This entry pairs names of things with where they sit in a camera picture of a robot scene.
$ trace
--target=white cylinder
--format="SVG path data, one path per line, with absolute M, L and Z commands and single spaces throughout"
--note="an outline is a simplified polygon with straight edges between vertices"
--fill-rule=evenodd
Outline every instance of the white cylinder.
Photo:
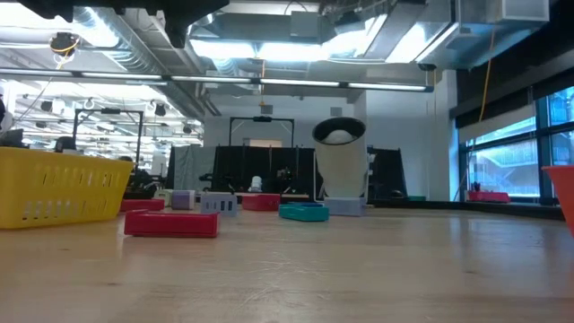
M 329 197 L 360 197 L 365 192 L 366 130 L 356 118 L 330 118 L 313 129 L 317 166 Z

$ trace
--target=gray box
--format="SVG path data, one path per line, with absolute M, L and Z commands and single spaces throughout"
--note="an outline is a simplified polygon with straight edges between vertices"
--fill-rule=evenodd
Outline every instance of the gray box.
M 291 12 L 291 39 L 318 41 L 319 16 L 317 13 Z
M 364 216 L 367 209 L 365 197 L 326 197 L 329 215 Z
M 236 216 L 237 197 L 232 194 L 206 194 L 201 196 L 201 213 Z

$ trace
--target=glass window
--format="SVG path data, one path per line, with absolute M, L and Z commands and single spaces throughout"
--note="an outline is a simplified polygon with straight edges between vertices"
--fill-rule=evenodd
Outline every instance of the glass window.
M 552 136 L 552 165 L 574 165 L 574 131 Z M 552 191 L 556 196 L 554 185 Z
M 484 144 L 494 140 L 508 138 L 513 135 L 520 135 L 530 131 L 536 130 L 536 117 L 531 117 L 526 120 L 519 121 L 513 125 L 503 127 L 486 135 L 481 135 L 476 138 L 476 144 Z M 467 146 L 473 145 L 473 141 L 466 142 Z
M 469 156 L 469 183 L 474 182 L 483 191 L 540 196 L 536 140 L 474 152 Z
M 548 96 L 550 126 L 574 121 L 574 86 Z

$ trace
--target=fluorescent light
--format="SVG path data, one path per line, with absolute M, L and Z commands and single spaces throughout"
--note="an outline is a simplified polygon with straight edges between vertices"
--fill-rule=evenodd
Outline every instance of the fluorescent light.
M 411 63 L 427 47 L 424 28 L 419 24 L 415 25 L 396 44 L 395 49 L 385 59 L 387 63 Z
M 261 84 L 339 87 L 339 82 L 306 81 L 306 80 L 261 79 Z
M 283 62 L 317 62 L 329 58 L 318 44 L 265 43 L 258 58 Z
M 203 41 L 191 39 L 191 46 L 200 57 L 215 59 L 255 57 L 253 46 L 247 42 Z
M 421 85 L 402 85 L 402 84 L 383 84 L 383 83 L 349 83 L 351 89 L 363 90 L 390 90 L 390 91 L 412 91 L 424 92 L 426 86 Z
M 34 75 L 34 76 L 72 76 L 72 72 L 57 70 L 32 70 L 32 69 L 12 69 L 0 68 L 0 74 L 7 75 Z
M 64 135 L 71 136 L 69 133 L 51 133 L 51 132 L 41 132 L 41 131 L 24 131 L 27 136 L 38 136 L 38 137 L 52 137 L 59 138 Z M 137 141 L 137 135 L 107 135 L 107 134 L 76 134 L 77 139 L 93 139 L 93 138 L 108 138 L 108 139 L 120 139 L 122 142 L 135 142 Z M 169 141 L 197 141 L 197 136 L 152 136 L 152 135 L 142 135 L 142 140 L 146 142 L 151 142 L 152 139 L 158 140 L 169 140 Z
M 438 37 L 435 41 L 433 41 L 430 46 L 428 46 L 416 59 L 415 61 L 421 62 L 424 58 L 426 58 L 430 53 L 432 53 L 437 47 L 442 44 L 447 38 L 456 30 L 458 29 L 458 22 L 455 22 L 450 26 L 447 31 L 445 31 L 440 37 Z
M 161 75 L 149 74 L 128 74 L 128 73 L 97 73 L 97 72 L 83 72 L 84 77 L 92 78 L 114 78 L 114 79 L 134 79 L 134 80 L 161 80 Z
M 219 76 L 171 76 L 173 81 L 191 81 L 205 83 L 251 83 L 251 79 L 244 77 Z
M 361 44 L 359 44 L 359 46 L 355 50 L 355 55 L 354 55 L 355 57 L 365 55 L 365 53 L 367 52 L 367 49 L 369 49 L 369 47 L 370 47 L 370 44 L 372 44 L 373 40 L 375 40 L 375 37 L 377 37 L 378 31 L 380 31 L 380 29 L 383 28 L 383 24 L 385 24 L 387 17 L 388 17 L 388 15 L 381 14 L 377 18 L 370 18 L 369 20 L 367 20 L 365 22 L 365 28 L 367 30 L 367 35 L 363 38 L 363 40 L 361 41 Z

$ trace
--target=table surface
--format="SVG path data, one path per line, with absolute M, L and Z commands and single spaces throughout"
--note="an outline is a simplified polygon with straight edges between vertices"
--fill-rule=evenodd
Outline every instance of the table surface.
M 565 223 L 369 210 L 224 218 L 217 239 L 124 236 L 123 217 L 0 231 L 0 322 L 569 322 Z

